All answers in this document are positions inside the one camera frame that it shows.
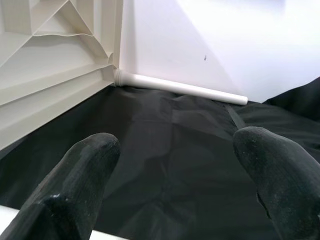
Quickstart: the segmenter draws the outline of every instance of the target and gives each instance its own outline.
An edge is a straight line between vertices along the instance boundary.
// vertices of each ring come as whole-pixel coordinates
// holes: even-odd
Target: white wall
[[[320,76],[319,0],[124,3],[125,70],[260,102]]]
[[[238,93],[175,0],[124,0],[120,52],[131,73]]]

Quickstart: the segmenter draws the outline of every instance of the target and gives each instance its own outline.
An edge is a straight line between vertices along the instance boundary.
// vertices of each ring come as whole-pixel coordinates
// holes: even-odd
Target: black fabric
[[[268,99],[265,104],[278,106],[294,114],[320,121],[320,77],[314,81],[278,96]]]
[[[232,106],[247,126],[300,143],[320,160],[320,126],[279,107]],[[109,86],[28,136],[0,161],[0,205],[20,208],[75,142],[115,135],[121,156],[95,229],[131,240],[278,240],[238,162],[225,105]]]

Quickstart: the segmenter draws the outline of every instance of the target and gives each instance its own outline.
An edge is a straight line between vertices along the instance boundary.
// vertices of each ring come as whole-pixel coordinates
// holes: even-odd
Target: white pvc pipe
[[[145,89],[158,89],[176,94],[203,97],[230,104],[246,105],[248,103],[248,98],[246,96],[235,95],[223,91],[211,90],[149,76],[132,74],[119,69],[115,70],[114,78],[114,83],[116,86],[127,85]]]

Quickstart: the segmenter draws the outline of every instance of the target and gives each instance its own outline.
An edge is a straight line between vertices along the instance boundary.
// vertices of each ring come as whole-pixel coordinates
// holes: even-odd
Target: white plastic structure
[[[246,96],[235,95],[154,77],[132,74],[119,69],[115,71],[114,81],[117,86],[129,85],[146,89],[158,89],[176,94],[198,96],[237,105],[246,105],[248,103],[248,98]]]
[[[123,0],[0,0],[0,150],[114,82]]]
[[[16,217],[19,210],[0,205],[0,235]],[[124,238],[112,236],[100,231],[92,231],[90,240],[125,240]]]

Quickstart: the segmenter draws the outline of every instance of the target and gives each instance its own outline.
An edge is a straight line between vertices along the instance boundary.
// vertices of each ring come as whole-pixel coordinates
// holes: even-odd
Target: black plastic sheet
[[[64,153],[100,132],[121,156],[95,229],[130,240],[278,240],[232,146],[227,104],[109,86],[33,132],[0,161],[0,205],[19,209]],[[301,144],[320,160],[320,123],[278,106],[232,106],[247,126]]]

